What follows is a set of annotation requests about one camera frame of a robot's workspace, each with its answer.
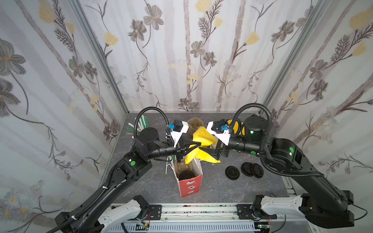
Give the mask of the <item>yellow paper napkin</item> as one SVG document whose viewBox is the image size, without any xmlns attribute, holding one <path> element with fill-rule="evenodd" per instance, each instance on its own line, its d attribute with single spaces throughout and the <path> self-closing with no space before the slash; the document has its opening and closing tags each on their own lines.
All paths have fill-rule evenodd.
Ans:
<svg viewBox="0 0 373 233">
<path fill-rule="evenodd" d="M 186 164 L 189 164 L 194 158 L 213 164 L 220 163 L 220 160 L 215 159 L 208 152 L 202 150 L 208 149 L 211 145 L 216 146 L 218 142 L 218 140 L 211 133 L 209 133 L 205 127 L 201 126 L 197 129 L 197 131 L 193 134 L 193 141 L 200 142 L 201 145 L 186 155 Z"/>
</svg>

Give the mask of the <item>black cup lid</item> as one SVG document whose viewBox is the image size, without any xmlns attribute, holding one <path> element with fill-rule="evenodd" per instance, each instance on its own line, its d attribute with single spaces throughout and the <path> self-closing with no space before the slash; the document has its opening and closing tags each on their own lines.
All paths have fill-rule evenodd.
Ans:
<svg viewBox="0 0 373 233">
<path fill-rule="evenodd" d="M 194 173 L 191 170 L 185 170 L 185 171 L 180 173 L 178 179 L 180 181 L 182 181 L 182 180 L 189 180 L 189 179 L 192 179 L 192 178 L 195 178 Z"/>
</svg>

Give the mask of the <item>red white paper bag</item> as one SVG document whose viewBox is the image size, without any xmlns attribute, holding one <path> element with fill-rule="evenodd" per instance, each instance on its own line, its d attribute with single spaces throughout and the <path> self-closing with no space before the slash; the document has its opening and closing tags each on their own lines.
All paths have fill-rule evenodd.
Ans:
<svg viewBox="0 0 373 233">
<path fill-rule="evenodd" d="M 201 189 L 203 172 L 198 159 L 186 164 L 185 159 L 177 162 L 175 156 L 168 157 L 167 165 L 173 170 L 181 198 L 196 194 Z"/>
</svg>

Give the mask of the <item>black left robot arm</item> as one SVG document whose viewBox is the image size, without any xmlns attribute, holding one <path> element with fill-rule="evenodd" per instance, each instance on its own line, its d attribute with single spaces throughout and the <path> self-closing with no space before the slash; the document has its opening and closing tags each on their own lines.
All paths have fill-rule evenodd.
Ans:
<svg viewBox="0 0 373 233">
<path fill-rule="evenodd" d="M 166 122 L 165 143 L 159 139 L 157 129 L 148 127 L 138 132 L 138 124 L 147 111 L 160 113 Z M 82 205 L 71 212 L 62 212 L 56 218 L 57 226 L 50 230 L 55 233 L 103 233 L 109 226 L 102 217 L 105 210 L 128 187 L 137 182 L 152 168 L 151 160 L 165 160 L 175 156 L 180 162 L 187 154 L 197 149 L 201 143 L 182 139 L 187 132 L 188 124 L 174 121 L 171 124 L 165 113 L 157 107 L 142 109 L 135 120 L 133 129 L 133 143 L 131 149 L 109 171 L 106 181 Z"/>
</svg>

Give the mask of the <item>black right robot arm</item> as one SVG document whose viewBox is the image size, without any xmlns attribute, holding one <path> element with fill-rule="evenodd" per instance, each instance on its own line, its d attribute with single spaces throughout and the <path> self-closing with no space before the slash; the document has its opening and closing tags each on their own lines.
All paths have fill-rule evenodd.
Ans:
<svg viewBox="0 0 373 233">
<path fill-rule="evenodd" d="M 340 190 L 319 172 L 303 151 L 291 140 L 274 137 L 272 111 L 260 103 L 248 103 L 237 110 L 231 120 L 212 121 L 208 131 L 218 138 L 217 150 L 228 155 L 230 150 L 255 155 L 269 172 L 290 177 L 305 193 L 300 203 L 266 204 L 267 196 L 257 195 L 253 211 L 262 215 L 299 215 L 325 229 L 353 227 L 359 220 L 349 206 L 356 206 L 349 190 Z"/>
</svg>

